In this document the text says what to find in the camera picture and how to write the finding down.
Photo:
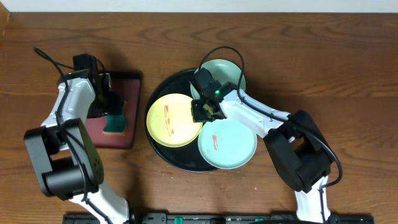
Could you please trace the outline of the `green yellow sponge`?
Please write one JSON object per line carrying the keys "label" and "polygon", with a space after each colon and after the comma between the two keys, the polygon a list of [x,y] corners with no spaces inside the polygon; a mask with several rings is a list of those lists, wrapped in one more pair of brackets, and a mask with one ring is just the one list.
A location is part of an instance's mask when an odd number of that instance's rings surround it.
{"label": "green yellow sponge", "polygon": [[124,101],[121,107],[121,112],[119,114],[111,114],[105,116],[106,125],[103,129],[103,134],[105,135],[125,135],[127,129],[127,121],[124,115],[126,107],[126,102]]}

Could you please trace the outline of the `light blue plate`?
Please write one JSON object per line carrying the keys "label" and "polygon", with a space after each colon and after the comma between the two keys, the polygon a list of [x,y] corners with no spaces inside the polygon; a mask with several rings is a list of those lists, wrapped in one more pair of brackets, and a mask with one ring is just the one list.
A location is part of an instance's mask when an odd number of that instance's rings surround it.
{"label": "light blue plate", "polygon": [[245,125],[228,119],[205,123],[199,136],[200,154],[219,169],[245,165],[257,148],[257,135]]}

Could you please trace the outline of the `yellow plate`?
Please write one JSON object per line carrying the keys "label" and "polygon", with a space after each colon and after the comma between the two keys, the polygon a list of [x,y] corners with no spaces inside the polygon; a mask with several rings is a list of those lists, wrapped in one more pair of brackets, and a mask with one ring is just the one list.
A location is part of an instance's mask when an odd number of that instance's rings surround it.
{"label": "yellow plate", "polygon": [[187,95],[171,93],[160,97],[150,106],[146,126],[157,143],[167,147],[182,147],[196,139],[203,124],[193,121],[192,100]]}

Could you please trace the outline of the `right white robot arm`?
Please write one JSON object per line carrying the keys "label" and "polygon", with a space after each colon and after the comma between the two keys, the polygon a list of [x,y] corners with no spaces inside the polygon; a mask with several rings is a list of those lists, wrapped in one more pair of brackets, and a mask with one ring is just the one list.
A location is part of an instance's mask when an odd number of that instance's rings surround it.
{"label": "right white robot arm", "polygon": [[192,101],[195,122],[235,121],[260,136],[279,177],[294,192],[300,221],[326,223],[330,210],[326,188],[337,161],[312,117],[275,110],[248,96],[237,85],[192,81],[199,99]]}

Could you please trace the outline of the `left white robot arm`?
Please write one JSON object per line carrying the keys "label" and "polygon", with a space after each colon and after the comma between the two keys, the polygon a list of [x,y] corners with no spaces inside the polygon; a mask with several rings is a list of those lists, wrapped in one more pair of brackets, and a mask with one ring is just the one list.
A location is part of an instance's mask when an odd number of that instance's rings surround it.
{"label": "left white robot arm", "polygon": [[79,204],[100,223],[130,222],[127,200],[104,179],[98,148],[131,146],[138,91],[139,81],[123,73],[60,79],[49,116],[24,135],[44,195]]}

